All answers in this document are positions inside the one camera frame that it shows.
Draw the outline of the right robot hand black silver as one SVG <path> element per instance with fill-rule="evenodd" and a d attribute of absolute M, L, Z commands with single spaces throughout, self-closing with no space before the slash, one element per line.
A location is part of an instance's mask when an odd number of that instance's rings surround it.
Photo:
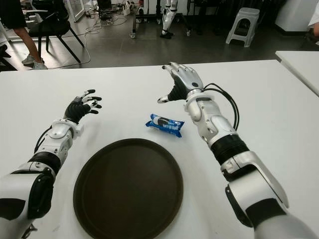
<path fill-rule="evenodd" d="M 171 101 L 186 100 L 187 95 L 193 91 L 203 91 L 204 86 L 197 72 L 191 67 L 186 67 L 175 62 L 170 62 L 162 66 L 163 70 L 167 70 L 173 78 L 174 86 L 170 93 L 158 99 L 159 104 Z"/>

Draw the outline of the left robot hand black silver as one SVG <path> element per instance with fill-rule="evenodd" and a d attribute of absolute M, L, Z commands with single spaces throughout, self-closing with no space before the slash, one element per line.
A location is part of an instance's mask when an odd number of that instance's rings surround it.
<path fill-rule="evenodd" d="M 85 115 L 98 114 L 97 109 L 102 108 L 99 104 L 102 98 L 91 96 L 95 92 L 95 90 L 86 90 L 82 95 L 76 96 L 66 108 L 63 118 L 78 124 Z"/>

